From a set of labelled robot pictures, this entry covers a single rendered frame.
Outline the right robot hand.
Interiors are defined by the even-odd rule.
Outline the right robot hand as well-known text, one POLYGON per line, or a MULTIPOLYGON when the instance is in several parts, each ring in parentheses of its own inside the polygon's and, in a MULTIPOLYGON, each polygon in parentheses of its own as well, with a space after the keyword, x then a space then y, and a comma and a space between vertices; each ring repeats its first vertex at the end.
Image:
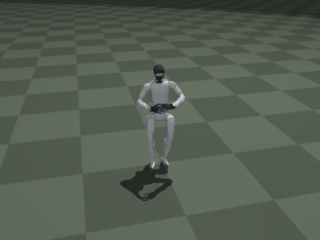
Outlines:
POLYGON ((154 112, 154 113, 158 113, 158 114, 163 114, 163 113, 160 113, 160 112, 164 112, 164 111, 161 111, 161 110, 164 110, 164 106, 158 106, 160 105, 161 103, 158 103, 154 106, 150 106, 150 112, 154 112))

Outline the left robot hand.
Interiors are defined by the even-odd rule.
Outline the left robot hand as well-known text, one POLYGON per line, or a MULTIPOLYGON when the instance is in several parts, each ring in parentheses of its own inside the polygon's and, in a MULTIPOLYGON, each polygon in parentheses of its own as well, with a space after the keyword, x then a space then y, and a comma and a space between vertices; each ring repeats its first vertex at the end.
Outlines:
MULTIPOLYGON (((166 104, 166 103, 163 103, 163 104, 161 104, 161 106, 162 106, 162 109, 164 108, 164 110, 162 110, 162 111, 164 111, 164 113, 167 111, 167 110, 172 110, 172 109, 175 109, 175 106, 173 106, 173 104, 166 104)), ((160 107, 161 108, 161 107, 160 107)), ((160 109, 160 111, 161 111, 161 109, 160 109)))

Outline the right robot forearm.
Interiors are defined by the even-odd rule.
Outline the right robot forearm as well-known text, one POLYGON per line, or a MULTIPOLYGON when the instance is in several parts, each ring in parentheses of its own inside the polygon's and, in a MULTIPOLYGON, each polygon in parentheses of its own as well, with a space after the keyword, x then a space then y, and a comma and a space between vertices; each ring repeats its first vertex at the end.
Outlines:
POLYGON ((151 111, 151 106, 148 106, 145 102, 142 102, 140 99, 137 101, 137 105, 146 111, 151 111))

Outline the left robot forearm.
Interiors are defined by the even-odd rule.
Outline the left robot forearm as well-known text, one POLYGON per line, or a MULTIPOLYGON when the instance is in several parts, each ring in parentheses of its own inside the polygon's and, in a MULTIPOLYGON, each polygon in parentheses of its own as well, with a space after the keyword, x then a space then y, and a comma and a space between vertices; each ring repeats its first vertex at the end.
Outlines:
MULTIPOLYGON (((173 106, 174 106, 175 108, 178 108, 178 106, 181 105, 184 101, 185 101, 185 96, 184 96, 184 95, 181 95, 181 97, 178 98, 177 101, 174 102, 174 103, 172 103, 172 104, 173 104, 173 106)), ((173 110, 173 109, 172 109, 172 110, 173 110)))

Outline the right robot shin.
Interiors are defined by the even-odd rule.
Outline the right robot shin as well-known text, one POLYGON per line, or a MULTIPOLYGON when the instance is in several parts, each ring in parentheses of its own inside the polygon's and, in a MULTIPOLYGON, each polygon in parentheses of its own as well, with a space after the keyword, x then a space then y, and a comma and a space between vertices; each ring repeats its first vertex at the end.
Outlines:
POLYGON ((155 151, 156 147, 152 147, 151 145, 148 145, 148 152, 151 158, 151 161, 155 162, 155 151))

